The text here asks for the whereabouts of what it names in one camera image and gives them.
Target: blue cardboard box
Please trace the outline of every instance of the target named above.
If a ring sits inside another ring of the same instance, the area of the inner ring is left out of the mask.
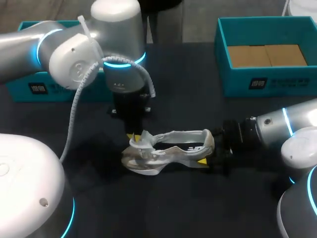
[[[307,66],[233,67],[228,47],[265,45],[298,45]],[[226,97],[317,95],[317,28],[310,17],[219,18],[214,47]]]
[[[22,22],[18,30],[25,29],[38,21]],[[65,27],[78,25],[78,21],[58,21]],[[17,79],[6,84],[12,99],[15,102],[71,102],[75,91],[59,86],[47,72],[39,72],[27,77]],[[81,95],[83,102],[110,102],[112,94],[106,86],[103,70],[97,75],[95,81],[87,86]]]

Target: tan material in box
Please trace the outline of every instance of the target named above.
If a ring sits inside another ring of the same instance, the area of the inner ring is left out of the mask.
[[[298,45],[229,46],[233,67],[307,66]]]

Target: gray floor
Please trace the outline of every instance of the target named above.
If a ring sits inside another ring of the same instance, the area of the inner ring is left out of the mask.
[[[0,33],[21,21],[89,17],[94,0],[0,0]],[[213,41],[217,19],[225,16],[281,15],[284,0],[185,0],[184,42]]]

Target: cardboard box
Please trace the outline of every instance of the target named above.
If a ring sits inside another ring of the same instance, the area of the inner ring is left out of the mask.
[[[214,52],[224,95],[317,95],[316,42],[306,16],[218,19]]]
[[[25,29],[38,21],[22,22],[18,30]],[[78,25],[78,21],[58,21],[65,27]],[[71,102],[75,91],[59,86],[47,72],[39,72],[6,84],[15,102]],[[101,69],[95,81],[81,95],[82,102],[110,102],[112,93],[106,86],[106,77]]]

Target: glowing blue ring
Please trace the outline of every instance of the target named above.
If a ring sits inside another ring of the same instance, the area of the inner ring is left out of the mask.
[[[136,64],[140,63],[145,58],[145,55],[146,55],[146,53],[144,52],[143,56],[141,58],[139,58],[137,61],[134,61],[134,63],[136,63]],[[126,67],[130,67],[131,66],[129,63],[113,64],[113,63],[104,62],[104,64],[106,66],[109,66],[109,67],[112,67],[112,68],[126,68]]]
[[[309,173],[308,175],[308,179],[307,179],[307,191],[308,191],[308,197],[309,197],[309,201],[311,202],[311,205],[313,207],[313,210],[317,216],[317,207],[316,207],[316,204],[314,202],[314,199],[313,199],[313,195],[312,195],[312,190],[311,190],[311,179],[312,179],[312,174],[313,174],[313,171],[314,169],[316,168],[317,166],[315,166],[311,172]]]
[[[70,227],[71,227],[71,224],[73,223],[73,220],[74,220],[74,215],[75,215],[75,199],[73,198],[73,213],[71,214],[71,218],[70,218],[70,221],[69,221],[69,224],[68,224],[68,227],[66,228],[64,234],[61,236],[61,238],[65,238]]]
[[[292,184],[294,184],[295,182],[291,179],[291,177],[289,177],[289,180],[292,182]]]
[[[283,114],[284,114],[284,119],[285,119],[285,122],[287,124],[287,127],[288,127],[288,131],[289,131],[289,134],[292,136],[293,135],[293,130],[291,128],[291,123],[289,122],[289,119],[288,119],[288,115],[287,115],[287,112],[286,112],[286,109],[283,108]]]
[[[40,41],[39,41],[39,43],[38,43],[38,46],[37,46],[37,48],[36,48],[36,58],[38,59],[38,62],[39,62],[40,65],[41,65],[41,62],[40,62],[40,59],[39,59],[39,49],[40,49],[41,43],[43,42],[43,40],[45,40],[45,38],[46,38],[47,36],[53,34],[53,33],[56,32],[56,31],[62,31],[62,30],[63,30],[63,29],[55,29],[55,30],[52,30],[52,31],[46,33],[46,34],[40,39]]]

